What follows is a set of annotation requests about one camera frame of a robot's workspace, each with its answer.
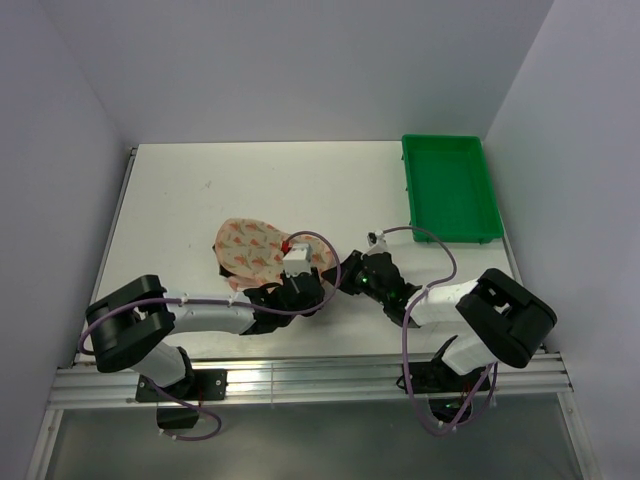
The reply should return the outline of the floral pink mesh laundry bag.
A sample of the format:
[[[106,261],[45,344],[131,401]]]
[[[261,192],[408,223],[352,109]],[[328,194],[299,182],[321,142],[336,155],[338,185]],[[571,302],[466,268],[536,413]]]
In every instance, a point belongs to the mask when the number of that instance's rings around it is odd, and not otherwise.
[[[213,244],[220,275],[234,291],[281,284],[283,257],[290,246],[308,243],[318,274],[336,266],[326,241],[309,232],[286,233],[259,220],[231,218],[218,230]]]

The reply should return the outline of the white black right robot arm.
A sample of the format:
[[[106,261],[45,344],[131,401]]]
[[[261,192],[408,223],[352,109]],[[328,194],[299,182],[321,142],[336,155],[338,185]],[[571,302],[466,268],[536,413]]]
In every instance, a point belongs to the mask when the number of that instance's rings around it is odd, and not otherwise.
[[[525,368],[557,324],[545,302],[496,268],[464,283],[426,288],[405,281],[390,253],[355,250],[322,278],[348,295],[373,299],[398,326],[405,316],[410,328],[468,326],[430,361],[409,365],[413,391],[420,394],[470,387],[495,362]]]

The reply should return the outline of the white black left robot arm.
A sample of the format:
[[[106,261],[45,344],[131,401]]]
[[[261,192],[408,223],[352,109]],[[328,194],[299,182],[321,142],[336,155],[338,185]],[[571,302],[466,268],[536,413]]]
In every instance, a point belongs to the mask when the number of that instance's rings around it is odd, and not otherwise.
[[[313,268],[234,295],[168,295],[156,275],[143,275],[91,304],[79,350],[92,355],[101,373],[131,369],[146,389],[186,399],[198,380],[186,350],[165,338],[178,333],[222,332],[263,335],[288,326],[297,316],[322,308],[325,289]]]

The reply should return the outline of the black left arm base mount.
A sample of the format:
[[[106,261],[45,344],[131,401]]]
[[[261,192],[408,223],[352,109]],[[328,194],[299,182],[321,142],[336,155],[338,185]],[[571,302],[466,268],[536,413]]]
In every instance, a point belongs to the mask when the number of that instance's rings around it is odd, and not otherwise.
[[[140,404],[157,404],[156,424],[165,434],[187,438],[187,433],[205,418],[214,421],[213,435],[221,430],[221,420],[213,412],[205,413],[204,404],[222,401],[226,396],[228,372],[226,369],[200,369],[170,386],[159,386],[145,376],[140,376],[135,401]]]

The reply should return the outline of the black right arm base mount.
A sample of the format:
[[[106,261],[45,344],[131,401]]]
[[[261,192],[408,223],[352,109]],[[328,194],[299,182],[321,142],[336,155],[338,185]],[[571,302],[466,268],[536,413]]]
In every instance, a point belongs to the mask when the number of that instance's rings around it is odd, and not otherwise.
[[[459,376],[440,361],[410,362],[411,385],[415,394],[458,393],[457,398],[429,401],[432,414],[439,421],[451,423],[463,405],[467,394],[480,379],[482,367]]]

